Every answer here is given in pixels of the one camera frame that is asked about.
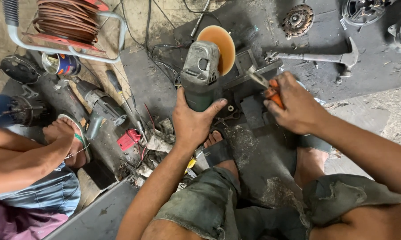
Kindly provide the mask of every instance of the blue jeans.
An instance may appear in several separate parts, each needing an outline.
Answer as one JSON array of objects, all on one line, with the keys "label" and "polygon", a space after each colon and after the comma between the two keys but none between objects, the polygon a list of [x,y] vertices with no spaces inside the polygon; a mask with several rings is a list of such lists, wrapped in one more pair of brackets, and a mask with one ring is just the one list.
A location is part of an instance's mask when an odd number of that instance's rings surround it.
[{"label": "blue jeans", "polygon": [[80,197],[78,178],[62,162],[53,172],[29,187],[0,194],[0,201],[16,208],[35,208],[70,216]]}]

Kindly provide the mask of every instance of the angle grinder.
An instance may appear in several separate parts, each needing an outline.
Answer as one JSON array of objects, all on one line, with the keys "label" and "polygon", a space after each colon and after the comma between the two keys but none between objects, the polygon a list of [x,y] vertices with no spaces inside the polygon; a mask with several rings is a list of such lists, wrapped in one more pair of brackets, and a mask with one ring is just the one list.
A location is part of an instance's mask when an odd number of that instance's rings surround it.
[{"label": "angle grinder", "polygon": [[187,53],[180,73],[188,106],[205,111],[214,101],[217,79],[230,72],[235,63],[235,44],[222,27],[208,26],[198,35]]},{"label": "angle grinder", "polygon": [[78,77],[72,78],[72,81],[75,82],[76,89],[87,101],[88,106],[92,108],[89,126],[85,132],[87,139],[94,139],[97,136],[104,118],[112,121],[115,126],[125,122],[128,117],[126,112],[110,95],[100,90],[96,85]]}]

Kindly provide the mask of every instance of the orange pliers handle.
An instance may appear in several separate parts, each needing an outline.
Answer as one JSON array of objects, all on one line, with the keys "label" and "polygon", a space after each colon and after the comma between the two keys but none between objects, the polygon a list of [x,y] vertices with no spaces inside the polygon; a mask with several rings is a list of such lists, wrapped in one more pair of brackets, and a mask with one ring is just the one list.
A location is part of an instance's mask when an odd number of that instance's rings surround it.
[{"label": "orange pliers handle", "polygon": [[269,88],[264,92],[267,99],[274,101],[280,108],[285,109],[280,97],[280,88],[275,79],[269,81]]}]

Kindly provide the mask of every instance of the hammer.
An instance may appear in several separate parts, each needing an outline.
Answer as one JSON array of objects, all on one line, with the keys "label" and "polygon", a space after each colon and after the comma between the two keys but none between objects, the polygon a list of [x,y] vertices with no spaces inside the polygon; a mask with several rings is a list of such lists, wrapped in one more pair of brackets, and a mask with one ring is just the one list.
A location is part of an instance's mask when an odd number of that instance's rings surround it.
[{"label": "hammer", "polygon": [[73,100],[75,103],[76,109],[78,110],[78,115],[77,120],[80,121],[82,118],[85,118],[86,121],[89,119],[89,113],[87,109],[84,107],[82,102],[79,100],[79,98],[76,96],[75,92],[70,88],[69,85],[69,79],[62,78],[57,82],[57,85],[54,86],[55,90],[60,90],[64,89],[65,92],[69,95],[69,97]]},{"label": "hammer", "polygon": [[359,57],[359,49],[354,43],[351,37],[348,38],[348,46],[351,48],[351,53],[330,55],[330,54],[288,54],[280,52],[268,52],[266,54],[265,60],[267,62],[272,62],[276,58],[286,58],[286,59],[299,59],[299,60],[310,60],[310,61],[320,61],[320,62],[336,62],[345,65],[344,71],[339,75],[340,78],[351,77],[351,68],[357,63]]}]

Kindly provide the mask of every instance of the metal spring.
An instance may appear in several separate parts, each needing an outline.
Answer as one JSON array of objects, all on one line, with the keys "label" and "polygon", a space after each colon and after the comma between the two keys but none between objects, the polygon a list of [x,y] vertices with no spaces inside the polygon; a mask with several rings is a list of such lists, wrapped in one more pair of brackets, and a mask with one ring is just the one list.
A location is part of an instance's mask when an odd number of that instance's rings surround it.
[{"label": "metal spring", "polygon": [[84,0],[37,0],[33,26],[39,33],[93,45],[98,41],[98,8]]},{"label": "metal spring", "polygon": [[347,25],[345,24],[345,20],[342,18],[339,22],[341,22],[342,29],[345,31],[347,30]]}]

